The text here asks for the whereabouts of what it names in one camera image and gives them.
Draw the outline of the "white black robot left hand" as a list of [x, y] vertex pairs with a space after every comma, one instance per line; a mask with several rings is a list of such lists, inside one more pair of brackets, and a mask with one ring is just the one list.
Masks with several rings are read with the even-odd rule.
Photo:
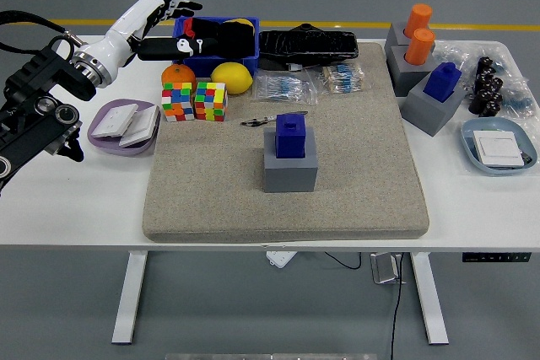
[[191, 17], [203, 6], [197, 0], [138, 0], [105, 33], [102, 40], [78, 53], [100, 73], [102, 83], [111, 83], [135, 53], [136, 46], [159, 22]]

